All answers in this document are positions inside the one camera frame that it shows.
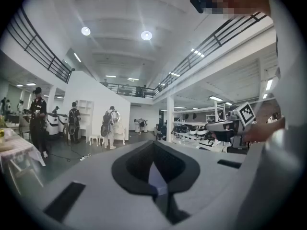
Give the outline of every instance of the black slot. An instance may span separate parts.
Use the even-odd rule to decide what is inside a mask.
[[[224,160],[224,159],[219,160],[217,163],[231,167],[231,168],[235,168],[235,169],[240,169],[241,164],[242,164],[242,163],[239,163],[239,162],[233,162],[233,161],[228,161],[228,160]]]
[[[70,183],[44,210],[54,220],[62,222],[84,190],[81,183]]]

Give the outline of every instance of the black cap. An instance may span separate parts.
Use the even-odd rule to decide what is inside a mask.
[[[42,89],[40,87],[37,87],[34,91],[33,94],[39,94],[42,92]]]

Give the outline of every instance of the ceiling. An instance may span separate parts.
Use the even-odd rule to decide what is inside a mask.
[[[189,0],[54,0],[72,42],[102,81],[105,75],[139,79],[133,85],[155,88],[191,48],[227,20],[199,14]],[[89,36],[81,28],[91,30]],[[150,31],[150,41],[141,38]]]
[[[35,90],[36,87],[41,87],[42,94],[48,95],[50,92],[51,85],[44,80],[36,77],[32,73],[28,72],[20,65],[18,65],[15,61],[9,58],[6,54],[4,54],[0,50],[0,72],[1,78],[8,81],[10,84],[16,86],[18,84],[22,84],[24,87],[21,89],[25,89],[29,92]],[[35,86],[27,86],[27,83],[36,83]],[[56,96],[64,96],[65,92],[57,89]]]
[[[266,83],[275,77],[277,67],[277,55],[272,46],[260,57],[250,59],[245,64],[235,63],[177,92],[174,97],[175,106],[188,109],[214,106],[214,101],[209,99],[211,95],[221,98],[223,103],[262,99],[261,81]],[[161,101],[160,107],[166,110],[166,100]]]

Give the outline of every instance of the person wearing backpack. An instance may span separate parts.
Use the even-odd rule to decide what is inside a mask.
[[[80,141],[78,141],[78,132],[80,128],[81,115],[80,115],[79,110],[77,109],[76,102],[73,102],[71,104],[71,110],[69,111],[68,117],[69,117],[69,124],[74,125],[74,133],[70,135],[71,142],[80,143]]]
[[[104,115],[103,125],[108,125],[108,134],[105,136],[104,144],[105,148],[108,146],[108,140],[110,140],[110,149],[115,149],[116,147],[113,145],[114,143],[114,129],[113,125],[116,119],[116,112],[114,106],[111,106],[109,110],[106,111]]]

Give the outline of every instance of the white stool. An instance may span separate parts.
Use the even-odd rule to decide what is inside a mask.
[[[92,143],[94,143],[94,139],[96,139],[96,143],[98,146],[98,142],[100,141],[100,135],[91,135],[89,140],[90,140],[90,145],[91,145],[91,139],[92,139]]]

